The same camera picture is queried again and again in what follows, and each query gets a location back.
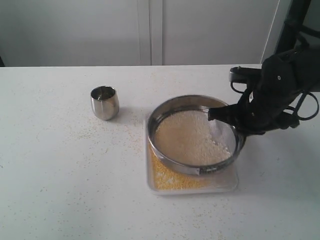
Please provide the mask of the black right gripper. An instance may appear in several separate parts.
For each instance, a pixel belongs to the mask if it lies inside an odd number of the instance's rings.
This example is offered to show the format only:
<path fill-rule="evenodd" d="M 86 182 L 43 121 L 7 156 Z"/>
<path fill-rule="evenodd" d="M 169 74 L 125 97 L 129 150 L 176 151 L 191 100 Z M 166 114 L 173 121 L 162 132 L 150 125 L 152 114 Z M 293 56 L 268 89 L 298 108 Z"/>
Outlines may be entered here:
<path fill-rule="evenodd" d="M 217 120 L 246 135 L 263 135 L 273 130 L 296 128 L 300 124 L 295 108 L 290 104 L 300 94 L 294 79 L 235 80 L 246 84 L 237 104 L 212 107 L 208 121 Z"/>

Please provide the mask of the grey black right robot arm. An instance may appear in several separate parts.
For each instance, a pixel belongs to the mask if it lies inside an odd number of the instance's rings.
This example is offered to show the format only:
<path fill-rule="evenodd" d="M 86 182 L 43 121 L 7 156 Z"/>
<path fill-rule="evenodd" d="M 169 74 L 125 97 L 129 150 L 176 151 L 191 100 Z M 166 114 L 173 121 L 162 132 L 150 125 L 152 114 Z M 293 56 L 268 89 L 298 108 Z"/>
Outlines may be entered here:
<path fill-rule="evenodd" d="M 311 4 L 295 0 L 284 21 L 284 37 L 275 54 L 260 69 L 233 67 L 230 85 L 245 84 L 246 89 L 236 104 L 210 108 L 208 120 L 218 120 L 234 126 L 239 132 L 263 135 L 266 132 L 296 128 L 300 121 L 313 119 L 319 109 L 308 117 L 298 111 L 306 96 L 316 99 L 320 90 L 320 47 L 310 45 L 306 35 L 319 38 L 320 32 L 303 24 Z"/>

